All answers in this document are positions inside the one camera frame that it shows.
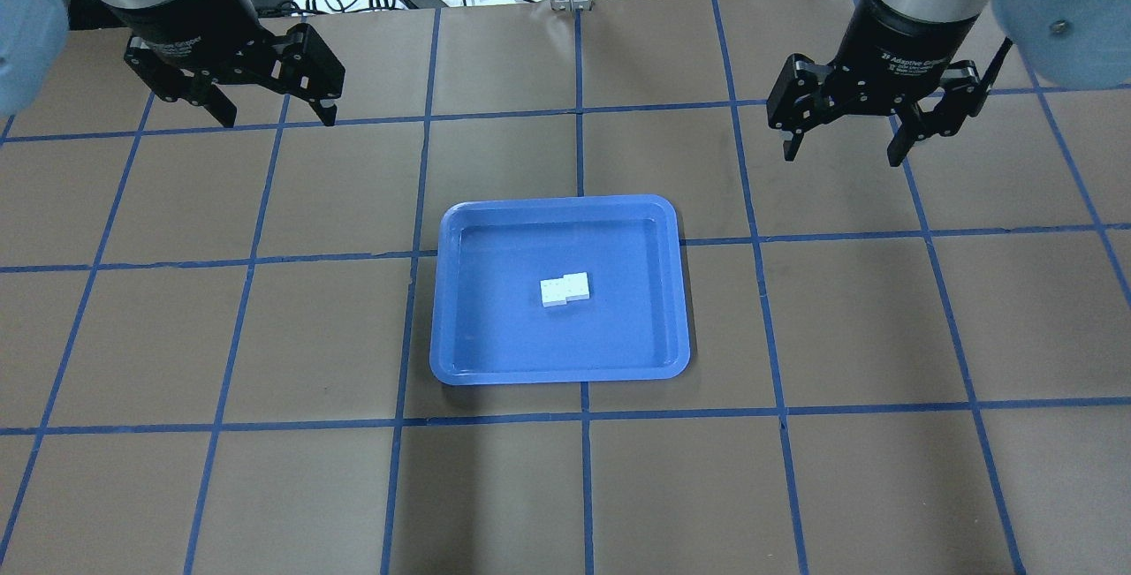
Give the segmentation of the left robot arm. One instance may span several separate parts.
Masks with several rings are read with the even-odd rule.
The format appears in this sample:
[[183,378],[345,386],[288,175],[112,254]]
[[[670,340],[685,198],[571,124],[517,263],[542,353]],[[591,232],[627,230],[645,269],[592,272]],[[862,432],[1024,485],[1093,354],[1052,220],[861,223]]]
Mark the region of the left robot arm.
[[[231,128],[232,87],[265,87],[307,102],[335,125],[345,67],[316,28],[265,28],[252,0],[100,0],[130,29],[126,65],[154,96],[202,108]],[[16,115],[36,98],[70,29],[72,0],[1,0],[1,103]]]

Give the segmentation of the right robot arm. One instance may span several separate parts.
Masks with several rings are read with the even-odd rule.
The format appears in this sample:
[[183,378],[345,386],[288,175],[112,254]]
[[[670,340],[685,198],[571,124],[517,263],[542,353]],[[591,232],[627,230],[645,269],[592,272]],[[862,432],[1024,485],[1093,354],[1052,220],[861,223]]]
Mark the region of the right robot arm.
[[795,160],[805,134],[845,115],[896,117],[887,148],[951,137],[984,108],[1011,51],[1059,87],[1128,80],[1128,0],[860,0],[831,61],[793,53],[767,98],[767,123]]

